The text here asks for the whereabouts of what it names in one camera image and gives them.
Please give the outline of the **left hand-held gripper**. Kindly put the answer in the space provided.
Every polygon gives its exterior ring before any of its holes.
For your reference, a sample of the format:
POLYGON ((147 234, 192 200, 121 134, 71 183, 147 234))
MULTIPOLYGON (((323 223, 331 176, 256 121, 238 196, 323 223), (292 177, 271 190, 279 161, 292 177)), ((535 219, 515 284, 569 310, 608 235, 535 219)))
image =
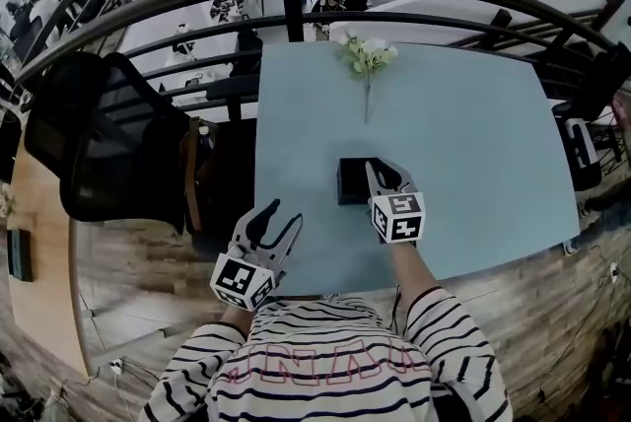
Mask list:
POLYGON ((260 210, 248 211, 235 226, 235 238, 215 262, 210 287, 223 302, 254 312, 275 290, 286 272, 282 263, 302 230, 303 214, 294 216, 268 247, 261 245, 271 217, 280 206, 275 198, 260 210))

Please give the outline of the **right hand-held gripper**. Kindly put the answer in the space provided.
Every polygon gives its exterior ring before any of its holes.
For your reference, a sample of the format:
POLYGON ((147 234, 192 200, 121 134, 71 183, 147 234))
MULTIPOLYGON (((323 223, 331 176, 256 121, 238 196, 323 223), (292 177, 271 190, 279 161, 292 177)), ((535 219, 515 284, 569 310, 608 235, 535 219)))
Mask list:
POLYGON ((397 164, 375 158, 365 164, 370 191, 370 220, 386 244, 415 244, 423 235, 425 203, 409 172, 397 164))

